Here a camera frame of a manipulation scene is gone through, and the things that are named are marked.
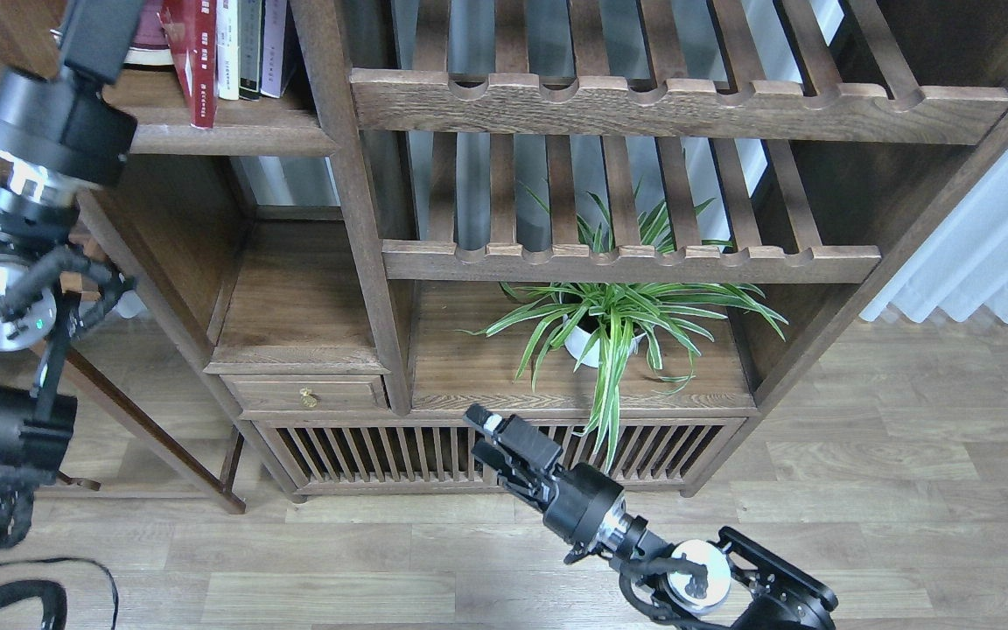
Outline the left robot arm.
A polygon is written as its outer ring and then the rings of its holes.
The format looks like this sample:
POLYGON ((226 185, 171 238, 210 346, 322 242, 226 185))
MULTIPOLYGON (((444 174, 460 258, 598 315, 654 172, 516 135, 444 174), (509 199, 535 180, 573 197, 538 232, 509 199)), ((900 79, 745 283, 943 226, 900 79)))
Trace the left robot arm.
MULTIPOLYGON (((140 23, 140 1, 72 1, 53 77, 9 68, 0 80, 0 352, 45 343, 28 389, 0 386, 0 548, 32 525, 33 498, 59 476, 74 434, 75 398, 59 392, 75 336, 96 326, 135 286, 69 240, 81 190, 112 186, 137 130, 112 107, 113 85, 140 23)), ((0 609, 36 599, 41 629, 67 624, 67 591, 48 579, 0 584, 0 609)))

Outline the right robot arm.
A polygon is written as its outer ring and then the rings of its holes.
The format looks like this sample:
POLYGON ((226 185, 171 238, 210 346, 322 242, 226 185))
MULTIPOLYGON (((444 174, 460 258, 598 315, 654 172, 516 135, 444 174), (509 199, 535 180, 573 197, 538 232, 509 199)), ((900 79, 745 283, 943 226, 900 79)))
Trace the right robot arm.
POLYGON ((724 527, 716 541, 664 541, 647 520, 627 512, 619 482, 587 463, 565 469, 563 447, 527 420, 480 404, 464 419, 481 435, 473 457, 496 471, 501 487, 540 511, 544 526, 571 546, 564 561, 604 558, 619 573, 629 605, 657 625, 709 629, 705 614, 740 584, 751 602, 733 621, 735 629, 835 626, 835 593, 747 535, 724 527))

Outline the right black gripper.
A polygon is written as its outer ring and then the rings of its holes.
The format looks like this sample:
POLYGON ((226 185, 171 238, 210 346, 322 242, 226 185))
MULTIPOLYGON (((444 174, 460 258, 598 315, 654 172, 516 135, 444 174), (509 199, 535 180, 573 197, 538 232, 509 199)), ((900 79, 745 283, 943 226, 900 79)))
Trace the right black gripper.
POLYGON ((474 403, 464 420, 484 436, 472 455, 496 471, 497 486, 543 514, 543 523, 581 548, 616 548, 627 533, 624 487, 589 464, 560 465, 563 447, 517 415, 474 403))

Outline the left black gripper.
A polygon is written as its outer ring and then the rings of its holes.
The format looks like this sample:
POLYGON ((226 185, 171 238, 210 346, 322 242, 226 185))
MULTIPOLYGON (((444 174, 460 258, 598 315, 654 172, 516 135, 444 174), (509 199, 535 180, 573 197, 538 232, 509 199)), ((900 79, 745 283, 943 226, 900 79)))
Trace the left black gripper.
POLYGON ((99 83, 117 83, 143 7, 144 1, 68 1, 60 75, 46 80, 15 67, 3 73, 0 154, 84 182, 117 183, 137 119, 102 100, 99 83))

